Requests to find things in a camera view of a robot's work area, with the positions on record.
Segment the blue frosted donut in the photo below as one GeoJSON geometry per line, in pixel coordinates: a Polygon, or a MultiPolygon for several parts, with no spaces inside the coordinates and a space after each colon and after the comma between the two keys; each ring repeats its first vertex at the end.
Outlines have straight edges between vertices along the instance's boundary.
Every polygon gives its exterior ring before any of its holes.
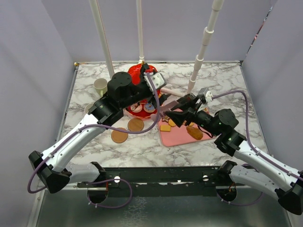
{"type": "Polygon", "coordinates": [[[147,113],[153,113],[155,111],[155,107],[151,103],[145,103],[143,109],[147,113]]]}

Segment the white chocolate donut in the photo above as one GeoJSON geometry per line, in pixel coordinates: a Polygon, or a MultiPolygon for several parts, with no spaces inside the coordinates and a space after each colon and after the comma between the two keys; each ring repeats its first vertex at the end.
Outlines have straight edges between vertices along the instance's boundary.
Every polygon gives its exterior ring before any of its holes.
{"type": "Polygon", "coordinates": [[[142,105],[141,104],[133,104],[130,106],[130,111],[134,113],[139,113],[142,110],[142,105]]]}

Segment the metal tongs pink tips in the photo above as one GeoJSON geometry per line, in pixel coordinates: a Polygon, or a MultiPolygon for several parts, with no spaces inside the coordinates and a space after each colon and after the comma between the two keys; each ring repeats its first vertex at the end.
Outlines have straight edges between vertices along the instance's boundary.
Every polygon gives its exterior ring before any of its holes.
{"type": "Polygon", "coordinates": [[[156,108],[156,113],[151,114],[150,119],[153,120],[154,122],[159,122],[165,116],[164,112],[170,111],[177,104],[178,104],[178,102],[176,100],[174,100],[166,105],[156,108]]]}

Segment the red three-tier stand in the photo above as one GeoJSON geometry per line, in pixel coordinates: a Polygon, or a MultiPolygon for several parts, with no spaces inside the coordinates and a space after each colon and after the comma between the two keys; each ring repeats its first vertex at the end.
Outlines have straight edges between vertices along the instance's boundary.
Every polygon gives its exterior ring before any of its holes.
{"type": "Polygon", "coordinates": [[[127,73],[131,76],[132,84],[135,86],[135,94],[126,111],[138,118],[148,118],[152,114],[156,114],[157,104],[154,95],[156,94],[158,96],[160,105],[167,99],[167,97],[160,92],[158,85],[154,85],[156,92],[153,92],[150,87],[147,76],[155,79],[155,76],[159,74],[157,69],[147,63],[138,63],[131,66],[127,73]]]}

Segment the pink mug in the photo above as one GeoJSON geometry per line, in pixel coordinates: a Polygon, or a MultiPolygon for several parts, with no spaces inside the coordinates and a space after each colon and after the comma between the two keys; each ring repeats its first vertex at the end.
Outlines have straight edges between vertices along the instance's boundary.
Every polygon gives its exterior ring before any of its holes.
{"type": "Polygon", "coordinates": [[[84,113],[87,114],[89,112],[89,109],[94,105],[94,103],[89,103],[84,108],[84,113]]]}

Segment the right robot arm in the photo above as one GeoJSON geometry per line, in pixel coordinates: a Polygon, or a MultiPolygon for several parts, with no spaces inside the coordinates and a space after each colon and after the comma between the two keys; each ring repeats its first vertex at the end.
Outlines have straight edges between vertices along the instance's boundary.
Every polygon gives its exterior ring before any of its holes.
{"type": "Polygon", "coordinates": [[[230,169],[218,172],[218,181],[223,185],[235,182],[253,187],[277,199],[285,210],[302,215],[303,173],[273,158],[254,146],[248,136],[237,132],[239,122],[231,109],[210,115],[200,108],[202,101],[192,94],[186,95],[164,114],[178,127],[192,122],[202,127],[217,137],[214,143],[221,152],[253,167],[247,170],[233,164],[230,169]]]}

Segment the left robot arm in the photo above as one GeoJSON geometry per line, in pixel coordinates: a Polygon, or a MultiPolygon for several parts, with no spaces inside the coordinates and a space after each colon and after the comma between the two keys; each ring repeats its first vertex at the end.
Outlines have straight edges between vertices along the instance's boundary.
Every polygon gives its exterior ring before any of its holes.
{"type": "Polygon", "coordinates": [[[107,84],[107,93],[94,103],[78,125],[48,149],[29,155],[33,175],[39,177],[50,193],[60,191],[69,183],[90,182],[95,187],[101,186],[105,176],[99,164],[73,166],[69,165],[70,160],[96,136],[112,129],[126,107],[144,99],[159,104],[157,90],[165,85],[159,72],[142,74],[137,85],[127,72],[115,73],[107,84]]]}

